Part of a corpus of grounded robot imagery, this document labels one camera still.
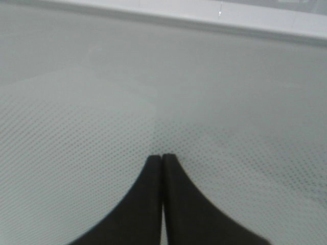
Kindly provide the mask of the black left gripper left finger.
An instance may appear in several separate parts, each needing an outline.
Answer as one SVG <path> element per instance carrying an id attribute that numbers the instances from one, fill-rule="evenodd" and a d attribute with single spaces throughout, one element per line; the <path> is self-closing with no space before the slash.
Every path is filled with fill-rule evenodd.
<path id="1" fill-rule="evenodd" d="M 161 157 L 152 155 L 118 205 L 71 244 L 160 244 L 161 194 Z"/>

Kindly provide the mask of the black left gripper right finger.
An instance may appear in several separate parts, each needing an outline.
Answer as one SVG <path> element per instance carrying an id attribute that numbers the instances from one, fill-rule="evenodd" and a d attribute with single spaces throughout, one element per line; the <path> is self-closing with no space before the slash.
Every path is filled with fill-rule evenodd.
<path id="1" fill-rule="evenodd" d="M 169 244 L 269 244 L 213 205 L 174 154 L 162 157 L 163 206 Z"/>

